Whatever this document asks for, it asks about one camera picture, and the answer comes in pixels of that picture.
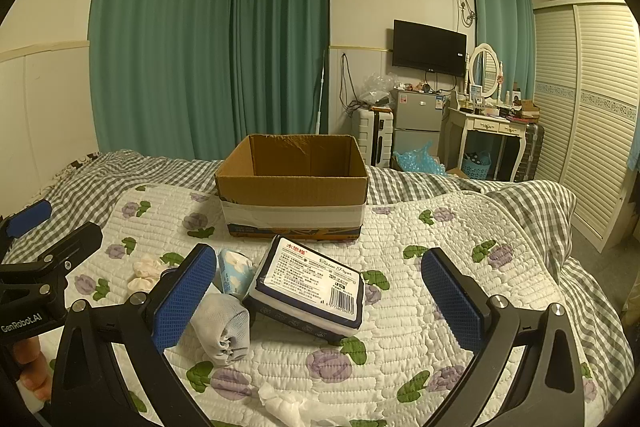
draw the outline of white tape strip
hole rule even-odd
[[[222,201],[227,223],[258,229],[357,229],[365,206],[257,206]]]

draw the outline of clear plastic bag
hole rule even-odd
[[[404,172],[426,172],[427,174],[439,174],[444,176],[444,165],[438,163],[436,158],[429,154],[431,142],[421,149],[405,152],[403,154],[394,153],[398,165]]]
[[[389,96],[397,81],[398,76],[395,73],[369,75],[367,80],[364,81],[360,100],[369,105],[374,105]]]

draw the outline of green curtain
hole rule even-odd
[[[328,0],[233,0],[236,140],[315,129]]]
[[[216,159],[247,133],[308,132],[327,5],[92,0],[90,79],[100,150]]]
[[[536,39],[531,0],[476,0],[476,43],[486,42],[502,61],[502,98],[516,82],[524,98],[532,98]]]

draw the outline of television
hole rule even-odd
[[[415,22],[394,21],[394,66],[464,76],[466,35]]]

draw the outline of wardrobe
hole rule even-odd
[[[545,141],[536,179],[577,196],[573,225],[598,251],[635,225],[626,167],[638,112],[638,24],[624,0],[558,0],[534,9],[536,87]]]

